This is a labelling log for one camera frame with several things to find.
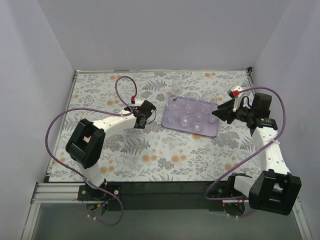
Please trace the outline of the clear faceted tumbler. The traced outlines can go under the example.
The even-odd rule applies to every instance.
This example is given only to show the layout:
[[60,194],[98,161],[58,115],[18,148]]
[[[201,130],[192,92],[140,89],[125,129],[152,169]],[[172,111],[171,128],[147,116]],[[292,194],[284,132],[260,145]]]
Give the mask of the clear faceted tumbler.
[[203,114],[208,114],[211,107],[217,102],[217,97],[210,92],[207,92],[202,95],[200,110]]
[[193,123],[193,110],[182,110],[179,116],[179,122],[183,127],[189,127]]

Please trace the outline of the tall clear champagne flute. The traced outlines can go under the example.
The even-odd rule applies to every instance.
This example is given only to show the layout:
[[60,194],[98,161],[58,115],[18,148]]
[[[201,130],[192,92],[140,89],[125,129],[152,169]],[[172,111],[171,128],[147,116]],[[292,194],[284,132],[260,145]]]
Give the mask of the tall clear champagne flute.
[[166,108],[168,110],[168,114],[166,117],[166,121],[170,124],[173,124],[176,120],[176,116],[174,114],[174,110],[177,107],[177,95],[175,92],[168,92],[167,100],[166,100]]

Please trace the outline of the small clear shot glass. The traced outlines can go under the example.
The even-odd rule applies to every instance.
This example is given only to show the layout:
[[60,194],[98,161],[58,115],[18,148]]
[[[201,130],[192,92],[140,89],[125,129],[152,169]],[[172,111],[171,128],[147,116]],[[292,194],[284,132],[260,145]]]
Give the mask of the small clear shot glass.
[[200,132],[202,131],[203,129],[203,123],[202,122],[199,122],[199,121],[196,121],[194,124],[193,124],[193,130],[195,132]]

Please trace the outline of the clear wine glass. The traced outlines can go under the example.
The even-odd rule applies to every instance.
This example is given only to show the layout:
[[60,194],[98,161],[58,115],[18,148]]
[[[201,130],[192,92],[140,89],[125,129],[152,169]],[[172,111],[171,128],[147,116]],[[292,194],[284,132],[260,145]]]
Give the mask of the clear wine glass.
[[184,110],[192,112],[200,102],[200,96],[195,92],[187,92],[184,97]]

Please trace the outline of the tall clear highball glass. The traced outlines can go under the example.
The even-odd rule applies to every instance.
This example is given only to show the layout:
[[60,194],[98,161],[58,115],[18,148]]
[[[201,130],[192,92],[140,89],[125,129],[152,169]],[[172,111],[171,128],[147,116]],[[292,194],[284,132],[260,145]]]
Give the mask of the tall clear highball glass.
[[175,95],[175,99],[173,100],[174,103],[177,103],[178,97],[183,92],[183,81],[184,81],[184,74],[182,72],[176,72],[173,75],[172,86],[171,89]]

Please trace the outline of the small clear tumbler front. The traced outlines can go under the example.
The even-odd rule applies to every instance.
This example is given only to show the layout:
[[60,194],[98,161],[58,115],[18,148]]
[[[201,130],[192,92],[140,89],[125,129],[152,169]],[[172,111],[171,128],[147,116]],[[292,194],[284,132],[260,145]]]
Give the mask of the small clear tumbler front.
[[204,120],[204,115],[202,112],[197,112],[195,114],[195,117],[194,117],[194,120],[197,122],[197,123],[202,123],[203,120]]

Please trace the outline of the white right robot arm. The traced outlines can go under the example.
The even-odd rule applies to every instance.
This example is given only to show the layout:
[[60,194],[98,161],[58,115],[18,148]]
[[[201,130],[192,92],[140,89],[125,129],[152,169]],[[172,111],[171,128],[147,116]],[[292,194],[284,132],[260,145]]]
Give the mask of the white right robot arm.
[[278,126],[270,118],[272,96],[256,93],[253,102],[244,106],[240,95],[219,105],[212,113],[231,124],[234,120],[246,123],[257,147],[261,173],[257,179],[244,174],[232,173],[227,180],[227,190],[234,196],[248,198],[249,206],[255,210],[287,216],[298,197],[302,182],[291,174],[286,166],[280,144],[276,140]]

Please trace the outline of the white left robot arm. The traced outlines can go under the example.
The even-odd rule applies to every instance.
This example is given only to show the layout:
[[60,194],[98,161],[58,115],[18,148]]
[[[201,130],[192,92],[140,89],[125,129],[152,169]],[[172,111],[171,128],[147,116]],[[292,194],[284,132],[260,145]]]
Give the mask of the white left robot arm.
[[106,182],[98,166],[105,139],[128,129],[144,129],[156,110],[148,100],[136,100],[133,106],[125,107],[113,116],[94,121],[80,120],[65,150],[76,161],[87,185],[97,189]]

